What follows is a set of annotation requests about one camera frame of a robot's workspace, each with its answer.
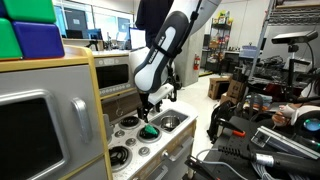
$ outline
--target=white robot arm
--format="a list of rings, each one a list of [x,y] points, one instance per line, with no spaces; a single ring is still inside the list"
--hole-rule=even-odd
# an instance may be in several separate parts
[[[187,38],[208,21],[220,2],[221,0],[174,1],[151,49],[144,48],[130,55],[134,82],[140,94],[148,96],[161,88],[166,77],[163,75],[166,66],[171,67]],[[142,103],[146,104],[147,99],[141,98]]]

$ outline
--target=microwave window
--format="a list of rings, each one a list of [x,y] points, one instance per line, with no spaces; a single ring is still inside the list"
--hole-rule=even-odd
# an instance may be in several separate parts
[[[96,70],[99,89],[129,81],[129,66],[127,64],[97,67]]]
[[[0,106],[0,179],[27,179],[63,159],[45,99]]]

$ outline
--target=blue block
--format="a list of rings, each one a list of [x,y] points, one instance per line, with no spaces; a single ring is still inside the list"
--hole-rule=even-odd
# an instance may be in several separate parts
[[[12,25],[24,59],[64,56],[60,32],[55,24],[15,21]]]
[[[4,7],[3,0],[0,0],[0,17],[7,16],[6,8]]]

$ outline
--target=green block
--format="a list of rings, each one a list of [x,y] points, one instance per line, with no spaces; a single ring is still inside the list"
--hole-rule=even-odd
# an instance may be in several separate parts
[[[56,22],[52,0],[3,0],[9,17],[15,21]]]
[[[0,18],[0,59],[22,57],[19,43],[7,19]]]

